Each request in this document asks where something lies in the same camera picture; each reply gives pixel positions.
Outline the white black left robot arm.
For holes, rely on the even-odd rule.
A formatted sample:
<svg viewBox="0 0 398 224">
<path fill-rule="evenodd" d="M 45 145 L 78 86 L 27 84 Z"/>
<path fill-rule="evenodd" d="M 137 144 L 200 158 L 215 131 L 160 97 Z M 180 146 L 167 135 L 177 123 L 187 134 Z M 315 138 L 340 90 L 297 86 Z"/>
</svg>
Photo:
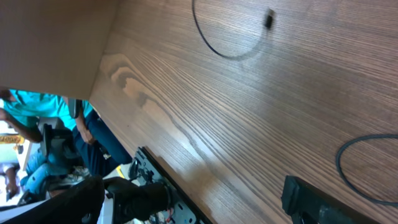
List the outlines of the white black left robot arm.
<svg viewBox="0 0 398 224">
<path fill-rule="evenodd" d="M 113 199 L 113 223 L 146 221 L 151 215 L 170 208 L 171 193 L 162 182 L 137 186 L 127 179 L 112 177 L 104 179 L 103 184 Z"/>
</svg>

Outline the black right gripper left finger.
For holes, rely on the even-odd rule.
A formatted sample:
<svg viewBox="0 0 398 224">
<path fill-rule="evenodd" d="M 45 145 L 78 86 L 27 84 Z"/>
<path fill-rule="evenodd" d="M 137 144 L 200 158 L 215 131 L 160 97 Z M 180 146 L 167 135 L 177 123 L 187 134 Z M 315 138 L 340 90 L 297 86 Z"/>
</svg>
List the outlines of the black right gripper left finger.
<svg viewBox="0 0 398 224">
<path fill-rule="evenodd" d="M 5 224 L 96 224 L 103 202 L 103 179 L 100 176 L 93 176 L 64 193 L 5 221 Z"/>
</svg>

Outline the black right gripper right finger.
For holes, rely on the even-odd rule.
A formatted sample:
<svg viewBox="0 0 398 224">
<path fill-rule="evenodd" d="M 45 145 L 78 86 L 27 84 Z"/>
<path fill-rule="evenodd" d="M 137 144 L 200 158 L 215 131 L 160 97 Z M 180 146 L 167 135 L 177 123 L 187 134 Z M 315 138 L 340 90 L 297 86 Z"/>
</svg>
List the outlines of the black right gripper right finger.
<svg viewBox="0 0 398 224">
<path fill-rule="evenodd" d="M 303 179 L 288 175 L 281 196 L 282 209 L 294 224 L 378 224 Z"/>
</svg>

